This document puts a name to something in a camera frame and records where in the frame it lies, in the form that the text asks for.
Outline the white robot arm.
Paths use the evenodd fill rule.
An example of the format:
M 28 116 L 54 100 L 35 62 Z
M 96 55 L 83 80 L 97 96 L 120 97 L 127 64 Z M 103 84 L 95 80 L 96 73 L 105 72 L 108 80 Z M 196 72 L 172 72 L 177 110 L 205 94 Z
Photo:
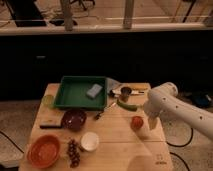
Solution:
M 143 110 L 151 118 L 162 111 L 173 114 L 213 141 L 213 113 L 185 103 L 177 95 L 178 88 L 172 82 L 154 87 L 147 93 Z

